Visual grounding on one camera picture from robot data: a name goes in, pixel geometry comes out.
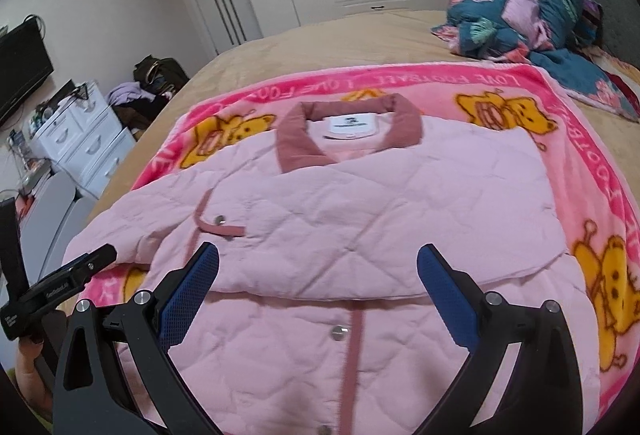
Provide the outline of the left hand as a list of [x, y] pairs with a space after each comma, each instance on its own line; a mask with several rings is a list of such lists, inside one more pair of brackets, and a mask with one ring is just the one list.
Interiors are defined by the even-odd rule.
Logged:
[[42, 344], [28, 337], [18, 341], [15, 363], [15, 380], [24, 400], [40, 417], [52, 419], [52, 394], [44, 385], [36, 368]]

